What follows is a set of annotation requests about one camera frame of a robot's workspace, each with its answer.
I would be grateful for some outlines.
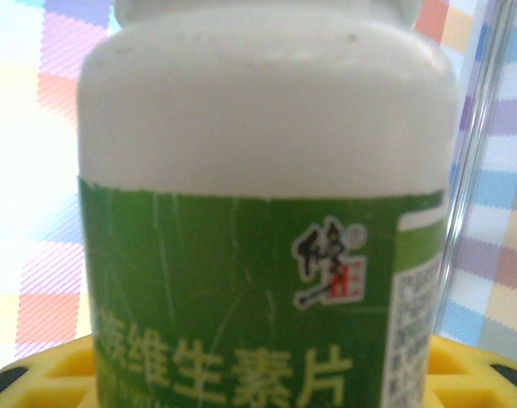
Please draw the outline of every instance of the logo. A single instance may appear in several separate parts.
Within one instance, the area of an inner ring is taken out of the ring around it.
[[[317,275],[320,282],[296,293],[296,308],[361,302],[365,296],[366,257],[349,252],[362,248],[366,239],[362,224],[345,229],[334,217],[326,217],[322,227],[312,224],[293,243],[293,257],[298,261],[302,282],[315,281]]]

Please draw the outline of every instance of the yellow chinese characters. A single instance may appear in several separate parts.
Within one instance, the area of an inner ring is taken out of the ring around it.
[[[206,383],[220,384],[221,375],[209,372],[210,366],[223,365],[223,358],[203,351],[202,342],[195,340],[189,349],[186,340],[180,340],[177,350],[173,355],[173,362],[180,365],[179,374],[192,380],[192,386],[175,384],[173,391],[177,394],[190,397],[199,401],[209,401],[217,404],[225,404],[226,397],[222,394],[206,391]]]
[[[297,407],[304,408],[311,401],[315,391],[332,390],[332,403],[342,406],[344,403],[345,378],[343,371],[353,367],[350,359],[340,359],[340,347],[330,346],[329,360],[317,362],[317,351],[308,350],[305,357],[304,387],[297,400]]]
[[[232,372],[239,377],[235,406],[264,407],[269,402],[280,408],[290,406],[291,391],[281,383],[284,377],[292,377],[288,366],[289,353],[259,348],[255,351],[237,350],[237,364]]]
[[[168,387],[168,345],[159,331],[146,328],[143,336],[136,325],[128,328],[112,312],[99,312],[99,338],[107,357],[130,372],[143,374],[149,385]]]

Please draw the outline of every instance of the green label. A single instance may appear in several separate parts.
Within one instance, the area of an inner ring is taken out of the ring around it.
[[[260,200],[80,188],[102,408],[412,406],[384,371],[398,372],[387,360],[402,350],[418,388],[424,363],[406,349],[428,338],[430,306],[407,321],[393,310],[408,287],[412,303],[430,286],[416,288],[420,274],[434,282],[423,265],[444,225],[401,220],[439,207],[443,191]]]

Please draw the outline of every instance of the white plastic bottle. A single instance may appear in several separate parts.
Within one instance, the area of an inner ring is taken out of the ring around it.
[[[129,0],[78,88],[102,408],[420,405],[458,94],[418,0]]]

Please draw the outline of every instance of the plaid fabric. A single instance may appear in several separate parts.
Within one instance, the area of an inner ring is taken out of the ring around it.
[[[479,170],[441,334],[517,360],[517,14]]]
[[[427,0],[417,23],[464,86],[481,1]],[[0,0],[0,367],[90,332],[74,99],[84,56],[117,29],[109,0]]]

